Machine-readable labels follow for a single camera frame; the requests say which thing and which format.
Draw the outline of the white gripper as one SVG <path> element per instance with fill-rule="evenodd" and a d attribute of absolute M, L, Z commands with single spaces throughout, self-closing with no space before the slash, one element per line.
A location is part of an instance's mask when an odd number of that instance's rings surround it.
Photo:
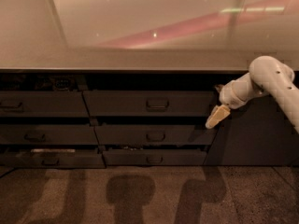
<path fill-rule="evenodd" d="M 251 80 L 249 73 L 232 80 L 226 85 L 217 84 L 215 90 L 220 93 L 222 105 L 216 105 L 206 121 L 206 128 L 212 129 L 226 119 L 231 109 L 244 106 L 249 100 L 259 96 L 258 89 Z"/>

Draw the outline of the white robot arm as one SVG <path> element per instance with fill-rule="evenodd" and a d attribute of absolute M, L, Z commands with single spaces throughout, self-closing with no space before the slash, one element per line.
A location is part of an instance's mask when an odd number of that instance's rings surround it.
<path fill-rule="evenodd" d="M 238 109 L 254 98 L 271 95 L 299 133 L 299 89 L 293 84 L 294 79 L 295 73 L 287 64 L 271 56 L 256 58 L 244 76 L 220 87 L 221 105 L 213 108 L 206 127 L 214 128 L 230 115 L 232 109 Z"/>

